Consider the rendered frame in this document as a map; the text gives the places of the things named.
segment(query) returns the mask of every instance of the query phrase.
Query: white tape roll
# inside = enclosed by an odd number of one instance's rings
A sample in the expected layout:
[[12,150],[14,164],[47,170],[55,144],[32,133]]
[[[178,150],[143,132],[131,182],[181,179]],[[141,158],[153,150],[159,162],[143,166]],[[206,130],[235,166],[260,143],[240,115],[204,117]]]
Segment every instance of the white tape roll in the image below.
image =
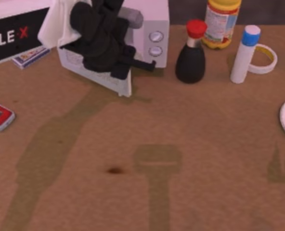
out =
[[250,64],[248,71],[254,74],[263,75],[274,70],[278,60],[277,54],[270,47],[262,44],[256,45],[256,51],[266,54],[271,59],[272,63],[268,66],[255,66],[253,64]]

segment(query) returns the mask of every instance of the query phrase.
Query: red bottle cap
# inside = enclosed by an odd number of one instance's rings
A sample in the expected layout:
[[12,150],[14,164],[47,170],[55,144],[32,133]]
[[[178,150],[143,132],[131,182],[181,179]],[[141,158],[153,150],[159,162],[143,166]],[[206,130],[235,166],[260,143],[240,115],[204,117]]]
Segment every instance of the red bottle cap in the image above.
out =
[[200,19],[190,20],[186,24],[187,33],[191,38],[200,39],[204,36],[207,25]]

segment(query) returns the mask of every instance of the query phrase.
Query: soy sauce bottle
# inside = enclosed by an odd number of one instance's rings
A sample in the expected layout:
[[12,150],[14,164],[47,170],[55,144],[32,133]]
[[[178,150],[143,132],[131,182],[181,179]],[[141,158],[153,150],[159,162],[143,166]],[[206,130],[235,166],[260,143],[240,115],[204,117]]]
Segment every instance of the soy sauce bottle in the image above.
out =
[[183,83],[193,84],[205,75],[206,59],[201,45],[207,25],[204,21],[194,19],[186,24],[188,33],[187,43],[177,59],[175,74]]

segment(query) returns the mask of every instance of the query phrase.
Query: table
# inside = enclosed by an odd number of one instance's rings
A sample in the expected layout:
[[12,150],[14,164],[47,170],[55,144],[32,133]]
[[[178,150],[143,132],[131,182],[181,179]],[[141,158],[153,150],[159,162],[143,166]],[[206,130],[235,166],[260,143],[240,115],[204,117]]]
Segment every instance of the table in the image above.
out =
[[261,27],[276,69],[235,85],[243,28],[184,85],[187,35],[172,26],[168,67],[134,70],[131,99],[63,69],[56,50],[24,71],[0,64],[0,103],[18,115],[0,133],[0,231],[285,231],[285,26]]

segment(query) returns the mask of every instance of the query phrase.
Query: bottle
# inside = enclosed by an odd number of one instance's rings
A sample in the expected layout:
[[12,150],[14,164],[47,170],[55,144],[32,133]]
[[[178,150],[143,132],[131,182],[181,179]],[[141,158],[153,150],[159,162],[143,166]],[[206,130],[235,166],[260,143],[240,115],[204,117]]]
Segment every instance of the bottle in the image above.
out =
[[233,36],[242,0],[208,0],[205,22],[208,29],[202,39],[211,49],[227,47]]
[[233,83],[240,84],[244,82],[256,45],[259,42],[260,34],[261,29],[258,26],[249,25],[245,27],[230,75],[230,80]]
[[191,84],[200,81],[206,69],[205,52],[201,38],[206,32],[204,21],[195,19],[186,25],[188,39],[177,59],[175,74],[183,83]]

